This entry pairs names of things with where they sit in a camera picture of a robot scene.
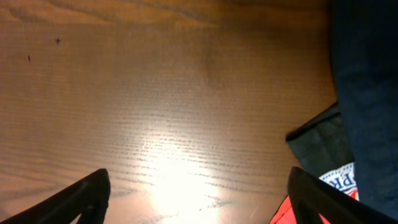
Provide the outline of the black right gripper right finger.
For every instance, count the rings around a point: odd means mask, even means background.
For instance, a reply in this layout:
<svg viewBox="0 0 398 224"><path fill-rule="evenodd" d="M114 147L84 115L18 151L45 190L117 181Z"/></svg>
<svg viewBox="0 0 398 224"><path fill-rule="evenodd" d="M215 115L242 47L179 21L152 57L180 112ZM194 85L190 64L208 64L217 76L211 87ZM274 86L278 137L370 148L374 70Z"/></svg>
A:
<svg viewBox="0 0 398 224"><path fill-rule="evenodd" d="M291 168L287 191L297 223L397 223L299 167Z"/></svg>

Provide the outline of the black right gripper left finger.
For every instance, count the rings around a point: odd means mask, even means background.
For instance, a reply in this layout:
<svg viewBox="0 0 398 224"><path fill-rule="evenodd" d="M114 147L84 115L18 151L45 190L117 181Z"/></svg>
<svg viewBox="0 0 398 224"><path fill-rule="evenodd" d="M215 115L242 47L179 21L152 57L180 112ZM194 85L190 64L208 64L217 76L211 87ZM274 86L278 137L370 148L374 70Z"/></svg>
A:
<svg viewBox="0 0 398 224"><path fill-rule="evenodd" d="M111 184L106 169L98 169L55 195L3 220L2 224L78 223L103 224Z"/></svg>

